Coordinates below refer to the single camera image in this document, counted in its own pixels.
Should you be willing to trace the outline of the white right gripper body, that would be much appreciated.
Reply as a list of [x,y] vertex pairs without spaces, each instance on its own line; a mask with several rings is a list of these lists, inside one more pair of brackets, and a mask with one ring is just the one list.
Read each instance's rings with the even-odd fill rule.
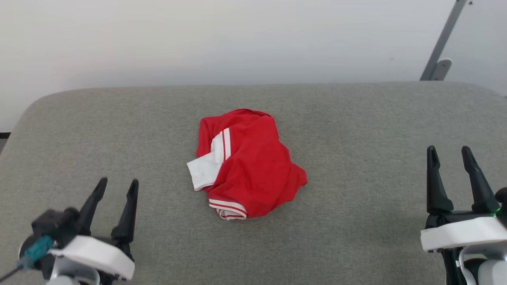
[[435,212],[421,231],[424,251],[507,241],[507,226],[492,213]]

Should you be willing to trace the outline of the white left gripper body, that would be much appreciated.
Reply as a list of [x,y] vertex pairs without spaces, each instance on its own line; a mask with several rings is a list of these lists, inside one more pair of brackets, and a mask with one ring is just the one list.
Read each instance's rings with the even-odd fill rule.
[[107,285],[132,280],[135,263],[121,249],[90,236],[76,236],[59,251],[59,285]]

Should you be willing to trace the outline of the grey metal stand leg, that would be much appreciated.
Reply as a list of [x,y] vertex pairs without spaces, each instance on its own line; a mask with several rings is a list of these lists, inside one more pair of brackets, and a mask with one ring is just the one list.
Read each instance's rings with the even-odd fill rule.
[[433,47],[431,56],[420,76],[420,81],[443,81],[449,72],[452,61],[451,59],[440,59],[452,34],[452,31],[458,22],[463,8],[470,0],[455,0],[453,8],[446,20],[446,23],[440,33],[440,36]]

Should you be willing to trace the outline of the grey fabric sofa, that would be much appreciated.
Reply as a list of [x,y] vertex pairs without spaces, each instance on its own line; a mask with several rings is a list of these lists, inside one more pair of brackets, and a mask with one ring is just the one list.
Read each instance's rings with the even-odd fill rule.
[[[274,117],[308,184],[262,218],[221,220],[192,190],[202,118]],[[473,197],[461,148],[493,191],[507,186],[507,99],[453,82],[100,88],[44,96],[0,154],[0,276],[31,222],[82,207],[109,181],[91,226],[109,236],[133,179],[139,196],[130,285],[445,285],[423,251],[426,149],[456,210]]]

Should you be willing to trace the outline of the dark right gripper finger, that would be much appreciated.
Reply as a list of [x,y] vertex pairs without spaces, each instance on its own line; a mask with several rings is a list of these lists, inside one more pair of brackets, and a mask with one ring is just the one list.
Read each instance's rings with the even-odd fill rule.
[[446,195],[439,169],[438,153],[431,145],[426,150],[426,211],[430,215],[450,213],[454,210],[453,203]]
[[464,169],[469,175],[474,198],[474,203],[471,206],[472,211],[476,213],[495,213],[500,209],[500,205],[496,201],[491,186],[489,186],[489,182],[478,165],[471,148],[463,146],[461,154]]

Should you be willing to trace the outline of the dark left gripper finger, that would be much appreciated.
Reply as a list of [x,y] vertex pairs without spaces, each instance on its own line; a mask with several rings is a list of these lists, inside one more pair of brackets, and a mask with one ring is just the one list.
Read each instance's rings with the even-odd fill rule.
[[78,234],[91,235],[91,223],[97,208],[98,203],[103,198],[105,189],[107,187],[107,177],[102,177],[97,183],[96,187],[87,198],[80,210],[80,217],[78,219]]
[[112,229],[111,237],[121,242],[132,242],[134,240],[135,222],[137,214],[139,182],[134,179],[130,184],[126,194],[126,204],[124,206],[119,223]]

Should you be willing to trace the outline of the red shirt with white trim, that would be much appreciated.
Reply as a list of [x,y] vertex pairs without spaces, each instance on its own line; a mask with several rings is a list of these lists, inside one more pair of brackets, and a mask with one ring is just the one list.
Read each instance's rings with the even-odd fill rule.
[[267,215],[306,185],[266,112],[237,109],[201,119],[196,159],[188,162],[195,191],[223,220]]

